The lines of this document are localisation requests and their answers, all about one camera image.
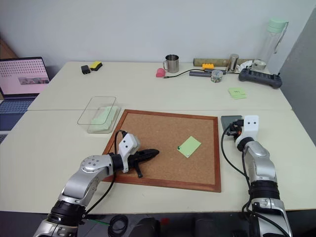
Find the floor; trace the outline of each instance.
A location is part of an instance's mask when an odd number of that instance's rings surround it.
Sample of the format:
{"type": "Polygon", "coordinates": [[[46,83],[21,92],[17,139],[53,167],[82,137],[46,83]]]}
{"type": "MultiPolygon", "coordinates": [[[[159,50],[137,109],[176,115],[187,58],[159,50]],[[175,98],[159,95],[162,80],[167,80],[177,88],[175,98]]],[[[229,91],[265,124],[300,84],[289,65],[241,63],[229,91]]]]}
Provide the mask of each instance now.
{"type": "MultiPolygon", "coordinates": [[[[31,237],[47,214],[0,212],[0,237],[31,237]]],[[[109,222],[114,215],[92,215],[91,219],[109,222]]],[[[129,214],[129,225],[124,237],[129,236],[133,227],[143,218],[154,217],[161,221],[162,237],[193,237],[192,220],[208,218],[214,223],[214,237],[231,237],[232,230],[248,230],[246,221],[240,213],[168,213],[168,214],[129,214]]],[[[288,219],[295,237],[316,228],[316,210],[290,211],[288,219]]],[[[85,221],[79,227],[78,237],[106,237],[107,226],[85,221]]]]}

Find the green bottle cap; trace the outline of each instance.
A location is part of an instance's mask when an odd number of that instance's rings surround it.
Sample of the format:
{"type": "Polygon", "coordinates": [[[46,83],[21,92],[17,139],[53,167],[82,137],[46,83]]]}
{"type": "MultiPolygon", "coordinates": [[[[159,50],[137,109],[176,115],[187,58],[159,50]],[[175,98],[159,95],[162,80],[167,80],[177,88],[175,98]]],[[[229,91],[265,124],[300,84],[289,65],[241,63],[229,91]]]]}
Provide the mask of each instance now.
{"type": "Polygon", "coordinates": [[[281,33],[287,23],[287,21],[271,18],[267,30],[271,33],[281,33]]]}

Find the wooden frame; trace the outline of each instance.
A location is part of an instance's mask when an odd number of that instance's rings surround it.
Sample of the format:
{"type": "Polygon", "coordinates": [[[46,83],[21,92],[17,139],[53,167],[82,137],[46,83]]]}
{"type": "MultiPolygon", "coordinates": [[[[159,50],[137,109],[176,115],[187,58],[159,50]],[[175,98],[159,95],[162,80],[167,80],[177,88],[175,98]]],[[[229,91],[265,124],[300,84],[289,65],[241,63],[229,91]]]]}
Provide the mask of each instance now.
{"type": "MultiPolygon", "coordinates": [[[[171,114],[171,113],[159,113],[159,112],[148,112],[148,111],[137,111],[137,110],[124,110],[103,154],[110,152],[114,139],[115,133],[120,130],[128,114],[142,114],[142,115],[156,115],[156,116],[166,116],[166,117],[178,117],[178,118],[190,118],[190,119],[209,119],[213,120],[213,140],[214,140],[214,175],[215,184],[201,184],[201,183],[191,183],[182,181],[172,181],[172,180],[162,180],[162,179],[150,179],[150,178],[138,178],[117,175],[116,182],[127,183],[127,184],[138,184],[138,185],[150,185],[158,187],[170,187],[170,188],[181,188],[190,190],[201,190],[201,191],[211,191],[211,192],[221,192],[221,177],[220,177],[220,162],[219,162],[219,141],[218,141],[218,119],[217,117],[210,116],[197,116],[197,115],[183,115],[183,114],[171,114]]],[[[103,181],[110,182],[111,177],[104,179],[103,181]]]]}

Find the laptop screen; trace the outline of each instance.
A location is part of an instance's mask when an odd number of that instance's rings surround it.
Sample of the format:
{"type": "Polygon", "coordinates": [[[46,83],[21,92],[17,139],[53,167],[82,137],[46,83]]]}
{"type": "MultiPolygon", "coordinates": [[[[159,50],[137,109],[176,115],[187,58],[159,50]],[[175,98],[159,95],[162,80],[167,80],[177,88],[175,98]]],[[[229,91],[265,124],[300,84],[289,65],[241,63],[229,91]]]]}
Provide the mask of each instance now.
{"type": "Polygon", "coordinates": [[[4,97],[39,94],[48,83],[41,57],[0,60],[0,89],[4,97]]]}

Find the smartphone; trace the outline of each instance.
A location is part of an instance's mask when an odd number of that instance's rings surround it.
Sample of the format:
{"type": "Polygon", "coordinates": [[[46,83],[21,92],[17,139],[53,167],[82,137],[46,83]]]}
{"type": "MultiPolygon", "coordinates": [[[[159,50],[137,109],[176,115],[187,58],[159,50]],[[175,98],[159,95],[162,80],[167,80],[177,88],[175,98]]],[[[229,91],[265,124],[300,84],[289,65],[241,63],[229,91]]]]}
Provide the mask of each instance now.
{"type": "Polygon", "coordinates": [[[221,116],[221,122],[222,122],[222,126],[223,126],[223,130],[225,130],[229,124],[231,124],[232,122],[238,120],[238,119],[242,119],[241,115],[228,115],[228,116],[221,116]]]}

